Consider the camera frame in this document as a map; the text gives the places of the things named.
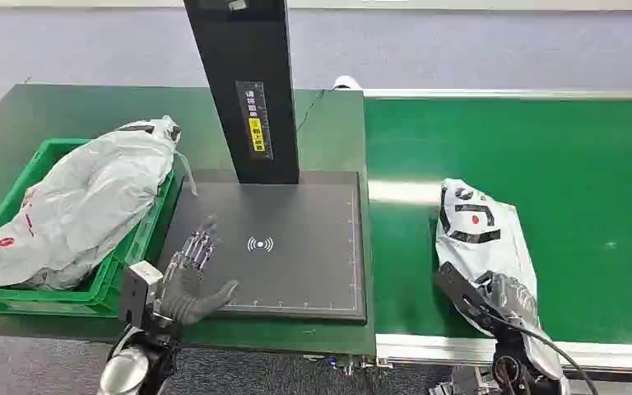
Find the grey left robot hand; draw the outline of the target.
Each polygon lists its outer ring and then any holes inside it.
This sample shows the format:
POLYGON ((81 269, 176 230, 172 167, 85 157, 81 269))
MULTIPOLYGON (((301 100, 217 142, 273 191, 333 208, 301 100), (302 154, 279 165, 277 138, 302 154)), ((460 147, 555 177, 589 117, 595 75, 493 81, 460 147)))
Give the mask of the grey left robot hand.
POLYGON ((239 281, 228 280, 216 292, 202 296, 204 273, 216 256, 216 218, 208 216, 170 259, 156 312, 184 326, 193 325, 229 304, 239 281))

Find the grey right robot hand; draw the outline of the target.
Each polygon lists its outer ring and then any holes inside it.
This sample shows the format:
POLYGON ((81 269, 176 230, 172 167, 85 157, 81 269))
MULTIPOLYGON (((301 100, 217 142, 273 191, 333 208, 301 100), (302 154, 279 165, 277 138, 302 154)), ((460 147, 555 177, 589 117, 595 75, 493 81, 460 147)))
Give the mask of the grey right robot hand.
POLYGON ((540 327, 538 304, 535 296, 517 278, 500 272, 486 271, 475 283, 478 291, 498 310, 523 318, 535 327, 540 327))

